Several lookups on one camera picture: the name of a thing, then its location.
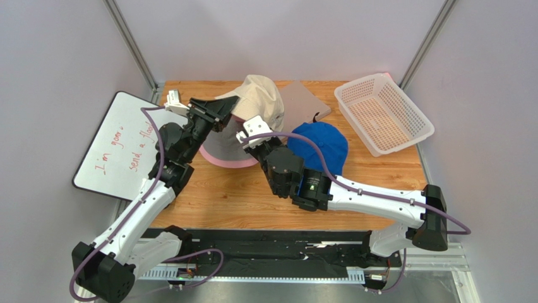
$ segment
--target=pink cap brim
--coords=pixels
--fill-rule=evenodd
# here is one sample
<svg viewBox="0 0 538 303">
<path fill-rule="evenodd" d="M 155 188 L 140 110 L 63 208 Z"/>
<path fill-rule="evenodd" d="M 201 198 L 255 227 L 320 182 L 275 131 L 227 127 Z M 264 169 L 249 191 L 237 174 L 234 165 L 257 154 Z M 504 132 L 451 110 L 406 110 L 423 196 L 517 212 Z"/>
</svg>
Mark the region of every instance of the pink cap brim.
<svg viewBox="0 0 538 303">
<path fill-rule="evenodd" d="M 214 164 L 216 166 L 224 167 L 226 169 L 242 169 L 245 167 L 250 167 L 253 165 L 258 164 L 258 161 L 254 158 L 250 158 L 247 160 L 241 160 L 241 161 L 225 161 L 225 160 L 219 160 L 213 156 L 211 156 L 203 146 L 199 149 L 202 157 L 204 157 L 205 160 L 207 160 L 209 163 Z"/>
</svg>

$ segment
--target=cap brim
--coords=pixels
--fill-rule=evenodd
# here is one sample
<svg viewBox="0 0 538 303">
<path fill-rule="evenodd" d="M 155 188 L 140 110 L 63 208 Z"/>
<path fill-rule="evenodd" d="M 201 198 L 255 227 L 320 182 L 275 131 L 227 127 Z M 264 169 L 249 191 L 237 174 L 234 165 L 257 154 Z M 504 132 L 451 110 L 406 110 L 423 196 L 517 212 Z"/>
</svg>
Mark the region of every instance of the cap brim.
<svg viewBox="0 0 538 303">
<path fill-rule="evenodd" d="M 246 153 L 236 138 L 236 133 L 242 131 L 241 122 L 230 120 L 228 126 L 220 133 L 211 132 L 200 153 L 208 162 L 226 168 L 249 167 L 258 163 Z"/>
</svg>

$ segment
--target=baseball cap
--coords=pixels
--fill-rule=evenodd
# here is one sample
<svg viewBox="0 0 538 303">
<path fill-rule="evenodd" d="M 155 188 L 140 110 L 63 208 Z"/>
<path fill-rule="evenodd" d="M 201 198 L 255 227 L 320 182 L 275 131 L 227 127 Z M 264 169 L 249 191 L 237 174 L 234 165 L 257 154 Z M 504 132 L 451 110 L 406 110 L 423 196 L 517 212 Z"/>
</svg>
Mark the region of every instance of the baseball cap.
<svg viewBox="0 0 538 303">
<path fill-rule="evenodd" d="M 248 75 L 241 86 L 216 98 L 231 96 L 239 97 L 232 110 L 232 119 L 222 132 L 211 132 L 207 136 L 200 153 L 208 162 L 221 167 L 249 167 L 258 161 L 245 153 L 236 133 L 243 130 L 244 121 L 258 115 L 273 131 L 281 131 L 284 128 L 284 103 L 276 84 L 256 74 Z"/>
<path fill-rule="evenodd" d="M 312 140 L 321 150 L 331 174 L 342 175 L 348 144 L 341 132 L 325 122 L 303 123 L 293 130 Z M 300 139 L 289 138 L 288 148 L 304 159 L 304 166 L 323 171 L 321 160 L 314 148 Z"/>
</svg>

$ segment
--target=white wall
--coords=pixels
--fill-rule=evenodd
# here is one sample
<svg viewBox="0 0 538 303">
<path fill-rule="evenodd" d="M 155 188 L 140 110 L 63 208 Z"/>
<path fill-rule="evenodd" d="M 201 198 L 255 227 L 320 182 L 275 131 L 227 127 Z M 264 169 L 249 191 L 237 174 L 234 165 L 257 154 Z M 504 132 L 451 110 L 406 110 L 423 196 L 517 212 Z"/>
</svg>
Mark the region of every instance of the white wall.
<svg viewBox="0 0 538 303">
<path fill-rule="evenodd" d="M 114 93 L 150 92 L 102 1 L 1 1 L 0 41 L 0 301 L 72 302 L 116 201 L 71 178 Z"/>
<path fill-rule="evenodd" d="M 400 81 L 443 0 L 117 0 L 157 81 Z"/>
<path fill-rule="evenodd" d="M 483 302 L 536 302 L 538 3 L 459 1 L 408 89 Z"/>
</svg>

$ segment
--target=white plastic basket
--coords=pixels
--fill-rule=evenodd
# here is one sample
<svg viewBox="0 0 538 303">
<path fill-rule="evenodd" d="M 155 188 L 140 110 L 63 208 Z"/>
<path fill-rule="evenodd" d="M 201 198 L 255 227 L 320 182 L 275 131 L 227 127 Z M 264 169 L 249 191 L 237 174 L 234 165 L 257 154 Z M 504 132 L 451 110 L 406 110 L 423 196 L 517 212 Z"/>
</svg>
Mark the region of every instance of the white plastic basket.
<svg viewBox="0 0 538 303">
<path fill-rule="evenodd" d="M 434 132 L 433 125 L 386 74 L 372 74 L 335 90 L 340 111 L 374 157 L 403 150 Z"/>
</svg>

